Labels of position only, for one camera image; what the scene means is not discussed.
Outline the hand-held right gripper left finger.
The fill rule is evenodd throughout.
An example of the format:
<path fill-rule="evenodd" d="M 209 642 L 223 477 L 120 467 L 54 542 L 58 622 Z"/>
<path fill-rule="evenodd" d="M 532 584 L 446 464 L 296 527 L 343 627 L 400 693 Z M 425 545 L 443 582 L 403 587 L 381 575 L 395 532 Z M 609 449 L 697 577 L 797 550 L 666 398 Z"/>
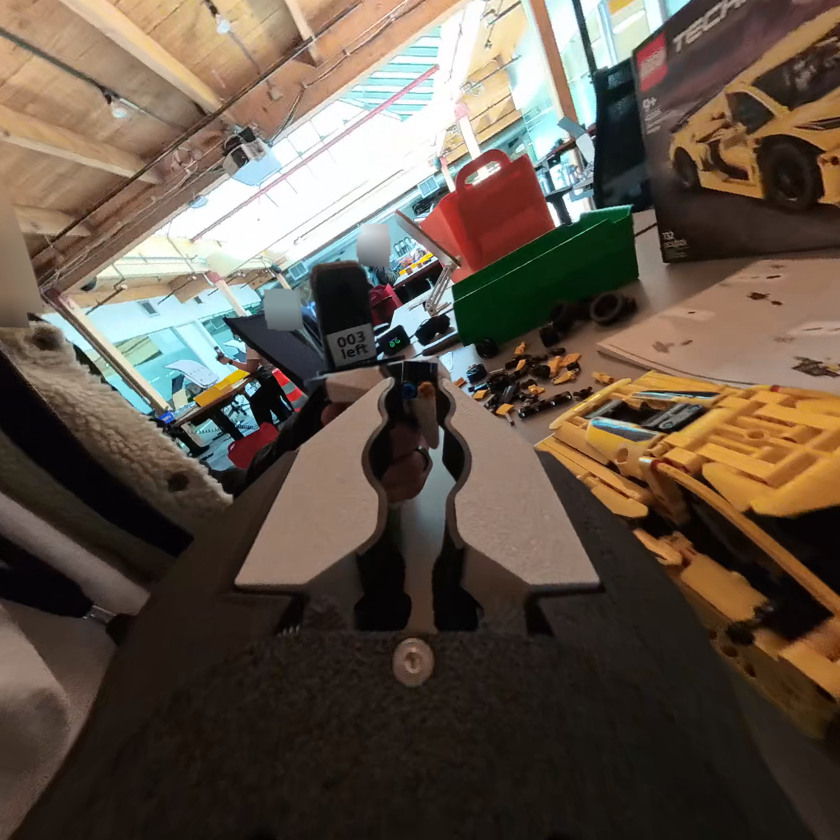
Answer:
<path fill-rule="evenodd" d="M 354 609 L 363 595 L 358 555 L 384 531 L 386 497 L 371 447 L 385 431 L 392 388 L 393 380 L 379 384 L 299 447 L 235 588 Z"/>

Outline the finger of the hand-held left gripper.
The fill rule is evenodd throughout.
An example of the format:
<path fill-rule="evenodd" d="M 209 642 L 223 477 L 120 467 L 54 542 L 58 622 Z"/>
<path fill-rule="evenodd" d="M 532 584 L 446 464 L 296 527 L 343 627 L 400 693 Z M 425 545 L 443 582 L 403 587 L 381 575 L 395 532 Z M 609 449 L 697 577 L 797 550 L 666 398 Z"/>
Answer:
<path fill-rule="evenodd" d="M 324 391 L 330 403 L 356 403 L 385 379 L 380 366 L 356 367 L 326 374 Z"/>

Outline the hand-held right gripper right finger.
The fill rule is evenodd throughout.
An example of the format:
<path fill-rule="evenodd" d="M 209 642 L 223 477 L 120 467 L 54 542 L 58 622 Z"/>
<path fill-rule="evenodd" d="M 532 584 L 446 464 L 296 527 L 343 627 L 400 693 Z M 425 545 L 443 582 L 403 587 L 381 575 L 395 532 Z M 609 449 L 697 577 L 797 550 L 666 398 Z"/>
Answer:
<path fill-rule="evenodd" d="M 461 586 L 484 610 L 522 610 L 534 597 L 596 592 L 601 580 L 539 453 L 452 381 L 445 443 L 463 456 L 447 525 L 463 551 Z"/>

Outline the person's left forearm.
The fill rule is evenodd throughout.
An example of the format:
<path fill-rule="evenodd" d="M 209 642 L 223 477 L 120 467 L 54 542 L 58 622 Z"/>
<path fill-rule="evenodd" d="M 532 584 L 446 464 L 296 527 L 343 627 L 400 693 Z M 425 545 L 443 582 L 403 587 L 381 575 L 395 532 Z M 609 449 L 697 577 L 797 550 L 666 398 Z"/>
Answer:
<path fill-rule="evenodd" d="M 232 478 L 229 494 L 233 498 L 241 496 L 284 455 L 297 451 L 321 431 L 322 415 L 329 404 L 326 386 L 318 385 L 303 408 L 283 424 L 277 437 L 258 451 L 247 469 L 240 470 Z"/>

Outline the person's left hand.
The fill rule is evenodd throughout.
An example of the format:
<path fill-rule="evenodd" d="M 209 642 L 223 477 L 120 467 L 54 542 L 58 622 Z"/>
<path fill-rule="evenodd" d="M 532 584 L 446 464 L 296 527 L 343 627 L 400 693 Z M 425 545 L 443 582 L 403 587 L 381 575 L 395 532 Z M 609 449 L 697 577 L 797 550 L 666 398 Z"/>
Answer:
<path fill-rule="evenodd" d="M 415 499 L 424 489 L 433 462 L 417 421 L 407 419 L 388 430 L 389 460 L 381 478 L 391 508 Z"/>

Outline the black flat panel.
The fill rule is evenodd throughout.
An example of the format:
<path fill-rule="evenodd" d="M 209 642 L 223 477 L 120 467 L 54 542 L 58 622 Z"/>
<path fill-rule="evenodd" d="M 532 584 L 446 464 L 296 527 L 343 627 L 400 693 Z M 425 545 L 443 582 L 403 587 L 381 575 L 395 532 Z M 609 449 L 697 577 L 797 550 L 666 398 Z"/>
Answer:
<path fill-rule="evenodd" d="M 278 369 L 305 394 L 310 383 L 324 369 L 319 349 L 297 330 L 282 331 L 268 326 L 264 313 L 246 317 L 224 317 L 231 332 Z"/>

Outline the red chair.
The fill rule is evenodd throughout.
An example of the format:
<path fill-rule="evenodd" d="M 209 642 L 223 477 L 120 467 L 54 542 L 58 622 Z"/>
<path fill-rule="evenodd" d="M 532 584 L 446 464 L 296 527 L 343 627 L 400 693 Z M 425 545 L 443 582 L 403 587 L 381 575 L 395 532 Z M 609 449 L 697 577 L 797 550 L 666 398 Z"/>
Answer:
<path fill-rule="evenodd" d="M 278 434 L 278 427 L 263 423 L 254 432 L 234 440 L 227 448 L 227 459 L 234 467 L 247 469 L 259 452 L 277 439 Z"/>

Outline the pile of loose brick pieces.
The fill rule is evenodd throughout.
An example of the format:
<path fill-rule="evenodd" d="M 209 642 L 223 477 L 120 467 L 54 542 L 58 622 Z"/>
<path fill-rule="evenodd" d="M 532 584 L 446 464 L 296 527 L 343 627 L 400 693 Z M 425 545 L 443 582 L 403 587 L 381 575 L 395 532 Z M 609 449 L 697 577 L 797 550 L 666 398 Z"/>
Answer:
<path fill-rule="evenodd" d="M 614 412 L 625 376 L 562 343 L 549 349 L 520 340 L 482 360 L 474 347 L 453 362 L 454 381 L 480 405 L 511 425 L 545 418 L 553 434 L 565 425 L 585 428 L 590 417 Z"/>

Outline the grey ceiling mounted unit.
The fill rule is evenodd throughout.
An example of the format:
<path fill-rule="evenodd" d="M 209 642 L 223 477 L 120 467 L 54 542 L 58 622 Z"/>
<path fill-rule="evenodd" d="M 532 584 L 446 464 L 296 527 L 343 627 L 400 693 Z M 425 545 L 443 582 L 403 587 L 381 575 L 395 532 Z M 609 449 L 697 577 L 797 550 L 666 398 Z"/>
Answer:
<path fill-rule="evenodd" d="M 281 164 L 262 136 L 251 127 L 231 132 L 223 143 L 226 175 L 246 186 L 259 186 L 279 174 Z"/>

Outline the red tote bag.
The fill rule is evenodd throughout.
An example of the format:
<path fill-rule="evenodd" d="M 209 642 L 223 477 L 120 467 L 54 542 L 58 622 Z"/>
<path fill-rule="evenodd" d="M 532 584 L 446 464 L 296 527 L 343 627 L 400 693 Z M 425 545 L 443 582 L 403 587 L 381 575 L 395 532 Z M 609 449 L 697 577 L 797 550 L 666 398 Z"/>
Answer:
<path fill-rule="evenodd" d="M 419 226 L 458 259 L 455 283 L 555 229 L 529 157 L 496 149 L 466 164 Z"/>

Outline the green low storage bin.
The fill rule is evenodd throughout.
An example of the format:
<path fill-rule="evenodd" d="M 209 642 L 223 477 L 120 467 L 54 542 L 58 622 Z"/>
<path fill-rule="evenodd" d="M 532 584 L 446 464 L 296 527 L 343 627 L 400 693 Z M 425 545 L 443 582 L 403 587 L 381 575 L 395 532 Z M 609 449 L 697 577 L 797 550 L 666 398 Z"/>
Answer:
<path fill-rule="evenodd" d="M 513 340 L 546 323 L 556 305 L 637 278 L 632 206 L 583 213 L 453 285 L 459 340 Z"/>

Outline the yellow brick toy car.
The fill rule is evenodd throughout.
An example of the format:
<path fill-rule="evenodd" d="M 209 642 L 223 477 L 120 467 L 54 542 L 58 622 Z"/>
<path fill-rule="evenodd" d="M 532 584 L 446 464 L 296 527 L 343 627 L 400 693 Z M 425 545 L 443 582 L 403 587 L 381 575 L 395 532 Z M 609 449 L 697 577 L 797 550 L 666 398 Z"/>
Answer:
<path fill-rule="evenodd" d="M 536 449 L 622 518 L 711 645 L 838 755 L 839 401 L 650 371 L 541 397 L 563 408 Z"/>

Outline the open instruction booklet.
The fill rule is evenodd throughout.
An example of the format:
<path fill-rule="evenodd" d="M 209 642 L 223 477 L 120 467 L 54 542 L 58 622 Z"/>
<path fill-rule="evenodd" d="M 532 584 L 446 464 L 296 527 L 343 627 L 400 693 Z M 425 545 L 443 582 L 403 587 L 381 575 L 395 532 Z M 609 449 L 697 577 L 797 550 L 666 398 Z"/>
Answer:
<path fill-rule="evenodd" d="M 641 302 L 598 342 L 637 368 L 837 395 L 838 253 L 723 259 L 640 271 Z"/>

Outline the person's torso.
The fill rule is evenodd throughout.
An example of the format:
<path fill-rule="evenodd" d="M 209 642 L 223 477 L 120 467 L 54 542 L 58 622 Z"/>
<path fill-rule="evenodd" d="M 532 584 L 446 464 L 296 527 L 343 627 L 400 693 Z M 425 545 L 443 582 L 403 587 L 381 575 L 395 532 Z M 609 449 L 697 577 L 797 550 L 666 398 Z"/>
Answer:
<path fill-rule="evenodd" d="M 1 832 L 10 838 L 77 739 L 151 590 L 232 496 L 141 415 L 56 325 L 2 327 L 1 537 L 118 615 L 1 607 Z"/>

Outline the toy car box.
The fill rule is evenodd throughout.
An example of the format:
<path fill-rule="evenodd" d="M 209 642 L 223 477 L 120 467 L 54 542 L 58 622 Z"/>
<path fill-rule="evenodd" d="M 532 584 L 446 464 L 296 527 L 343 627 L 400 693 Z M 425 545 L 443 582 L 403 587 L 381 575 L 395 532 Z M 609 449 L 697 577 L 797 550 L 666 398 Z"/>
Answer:
<path fill-rule="evenodd" d="M 633 73 L 664 262 L 838 248 L 838 2 L 688 2 Z"/>

